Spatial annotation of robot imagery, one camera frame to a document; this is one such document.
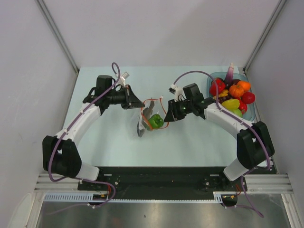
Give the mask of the green bell pepper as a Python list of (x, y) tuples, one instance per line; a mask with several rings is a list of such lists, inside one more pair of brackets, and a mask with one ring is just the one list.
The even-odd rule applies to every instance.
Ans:
[(148, 121), (152, 129), (159, 129), (164, 125), (164, 120), (159, 114), (152, 115)]

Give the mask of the clear zip bag orange zipper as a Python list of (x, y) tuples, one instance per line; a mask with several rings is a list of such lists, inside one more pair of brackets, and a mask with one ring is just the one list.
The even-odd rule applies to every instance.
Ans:
[[(152, 97), (151, 97), (151, 98), (148, 98), (148, 99), (144, 100), (143, 103), (145, 104), (145, 107), (149, 106), (149, 105), (148, 105), (148, 100), (153, 100), (153, 101), (155, 102), (155, 106), (154, 106), (154, 108), (153, 108), (153, 113), (152, 113), (152, 115), (154, 115), (154, 114), (159, 114), (159, 115), (162, 117), (162, 119), (164, 120), (164, 118), (165, 118), (167, 112), (166, 112), (166, 110), (165, 110), (165, 108), (164, 108), (164, 105), (163, 105), (163, 102), (162, 102), (163, 96), (161, 96), (161, 97), (159, 97), (159, 98), (152, 98)], [(139, 117), (140, 117), (140, 115), (142, 114), (142, 110), (143, 110), (145, 107), (143, 107), (143, 108), (140, 109)], [(157, 131), (157, 130), (164, 130), (164, 129), (168, 128), (168, 126), (169, 126), (169, 123), (164, 122), (164, 125), (163, 125), (162, 128), (159, 128), (159, 129), (152, 129), (152, 128), (151, 128), (151, 129), (152, 129), (151, 131), (146, 131), (146, 132), (152, 132), (152, 131)]]

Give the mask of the grey toy fish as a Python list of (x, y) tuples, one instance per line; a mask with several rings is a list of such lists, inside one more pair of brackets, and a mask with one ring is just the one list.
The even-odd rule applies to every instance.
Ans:
[(142, 137), (146, 131), (151, 131), (151, 127), (148, 125), (148, 120), (150, 119), (153, 108), (155, 106), (155, 102), (153, 100), (148, 100), (148, 105), (142, 110), (142, 114), (139, 117), (139, 121), (137, 123), (137, 135), (138, 137)]

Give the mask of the yellow starfruit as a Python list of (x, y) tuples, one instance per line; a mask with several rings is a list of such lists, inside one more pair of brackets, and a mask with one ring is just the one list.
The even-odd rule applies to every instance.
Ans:
[(238, 99), (229, 99), (224, 101), (221, 105), (228, 110), (235, 110), (239, 108), (240, 101)]

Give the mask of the orange pumpkin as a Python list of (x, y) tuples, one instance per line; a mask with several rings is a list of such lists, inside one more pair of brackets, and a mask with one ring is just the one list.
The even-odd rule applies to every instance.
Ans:
[(247, 81), (238, 81), (235, 85), (229, 88), (229, 94), (234, 98), (240, 98), (245, 92), (248, 92), (251, 84)]

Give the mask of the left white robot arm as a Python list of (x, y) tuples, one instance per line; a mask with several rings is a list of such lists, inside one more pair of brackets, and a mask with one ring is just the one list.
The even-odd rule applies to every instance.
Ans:
[(95, 190), (101, 189), (105, 178), (99, 175), (99, 168), (82, 162), (77, 146), (90, 126), (110, 105), (120, 105), (124, 110), (142, 108), (144, 103), (133, 93), (131, 86), (125, 83), (129, 76), (122, 73), (114, 79), (100, 75), (95, 87), (91, 88), (83, 99), (78, 115), (67, 128), (55, 136), (46, 136), (42, 142), (43, 168), (49, 174), (59, 174), (63, 178), (88, 180)]

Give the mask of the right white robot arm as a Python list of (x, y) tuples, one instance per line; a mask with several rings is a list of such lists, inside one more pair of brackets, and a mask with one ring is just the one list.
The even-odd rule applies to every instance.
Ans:
[(245, 120), (225, 109), (211, 97), (204, 98), (196, 83), (183, 88), (172, 84), (169, 91), (174, 99), (168, 101), (168, 111), (164, 121), (182, 120), (188, 114), (194, 114), (204, 120), (216, 123), (237, 141), (237, 157), (224, 168), (224, 176), (219, 178), (223, 190), (231, 190), (236, 179), (262, 162), (269, 162), (275, 153), (266, 124)]

